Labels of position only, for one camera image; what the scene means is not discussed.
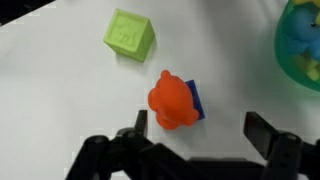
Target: orange toy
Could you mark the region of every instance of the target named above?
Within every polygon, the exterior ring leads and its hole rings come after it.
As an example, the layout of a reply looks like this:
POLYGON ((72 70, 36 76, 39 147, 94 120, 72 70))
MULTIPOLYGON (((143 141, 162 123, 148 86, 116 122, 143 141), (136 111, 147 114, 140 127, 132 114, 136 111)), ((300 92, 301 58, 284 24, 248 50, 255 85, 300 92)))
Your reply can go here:
POLYGON ((148 102, 164 129, 173 130, 180 125, 191 126, 199 118, 199 112, 193 108, 189 87, 168 70, 162 71, 156 87, 149 93, 148 102))

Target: blue block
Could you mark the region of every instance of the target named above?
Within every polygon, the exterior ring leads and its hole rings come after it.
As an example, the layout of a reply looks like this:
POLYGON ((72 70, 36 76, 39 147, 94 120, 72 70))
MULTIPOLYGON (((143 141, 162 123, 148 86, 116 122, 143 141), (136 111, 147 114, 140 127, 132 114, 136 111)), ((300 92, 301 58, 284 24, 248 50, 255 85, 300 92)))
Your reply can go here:
POLYGON ((191 93, 192 93, 193 108, 195 108, 199 112, 199 119, 198 120, 204 119, 205 115, 204 115, 204 112, 203 112, 203 109, 202 109, 201 101, 200 101, 199 94, 198 94, 198 91, 197 91, 196 84, 194 83, 194 80, 190 80, 190 81, 187 81, 185 83, 188 85, 188 87, 189 87, 189 89, 191 90, 191 93))

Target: green cube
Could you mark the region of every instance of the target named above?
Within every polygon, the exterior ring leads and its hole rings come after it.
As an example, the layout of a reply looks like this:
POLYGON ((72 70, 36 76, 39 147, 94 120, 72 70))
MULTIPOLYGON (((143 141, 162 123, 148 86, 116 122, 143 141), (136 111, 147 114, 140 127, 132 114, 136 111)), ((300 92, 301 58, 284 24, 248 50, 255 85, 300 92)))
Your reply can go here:
POLYGON ((116 53, 144 62, 154 36, 148 18, 116 9, 103 41, 116 53))

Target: toy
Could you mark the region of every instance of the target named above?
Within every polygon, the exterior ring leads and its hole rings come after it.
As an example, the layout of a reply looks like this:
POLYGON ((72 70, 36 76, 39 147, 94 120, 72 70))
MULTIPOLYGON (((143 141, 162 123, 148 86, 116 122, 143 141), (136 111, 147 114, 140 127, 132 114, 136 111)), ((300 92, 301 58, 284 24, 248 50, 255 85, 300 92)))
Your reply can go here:
POLYGON ((197 87, 196 84, 194 82, 194 80, 190 80, 185 82, 187 84, 187 86, 189 87, 191 94, 192 94, 192 98, 193 98, 193 108, 196 109, 199 112, 199 118, 198 120, 204 119, 205 115, 202 109, 202 105, 201 105, 201 101, 200 101, 200 97, 197 91, 197 87))
POLYGON ((320 74, 320 27, 314 24, 318 8, 313 4, 297 6, 283 21, 285 45, 290 54, 302 55, 307 76, 316 81, 320 74))
MULTIPOLYGON (((191 126, 200 117, 194 108, 193 95, 188 85, 167 70, 162 71, 156 87, 150 91, 148 103, 156 111, 157 122, 164 129, 173 130, 180 125, 191 126)), ((201 103, 198 107, 203 115, 201 103)))
POLYGON ((103 41, 116 53, 144 62, 154 37, 148 18, 116 9, 103 41))
MULTIPOLYGON (((312 2, 318 8, 320 8, 320 1, 319 0, 293 0, 293 3, 295 5, 301 5, 301 4, 310 3, 310 2, 312 2)), ((317 25, 320 25, 320 12, 318 13, 317 17, 315 18, 315 23, 317 25)))

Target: white table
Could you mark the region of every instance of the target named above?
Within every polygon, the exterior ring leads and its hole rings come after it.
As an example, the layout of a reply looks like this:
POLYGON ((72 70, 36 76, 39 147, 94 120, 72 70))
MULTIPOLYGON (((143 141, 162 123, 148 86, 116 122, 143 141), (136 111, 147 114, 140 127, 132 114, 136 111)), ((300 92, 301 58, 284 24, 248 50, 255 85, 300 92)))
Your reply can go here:
POLYGON ((87 137, 112 138, 149 109, 163 69, 196 80, 207 116, 168 132, 149 111, 148 137, 184 158, 263 162, 242 134, 246 111, 314 142, 320 93, 289 79, 273 52, 283 8, 279 0, 58 0, 1 27, 0 179, 63 179, 87 137), (144 64, 103 43, 115 8, 151 19, 157 40, 144 64))

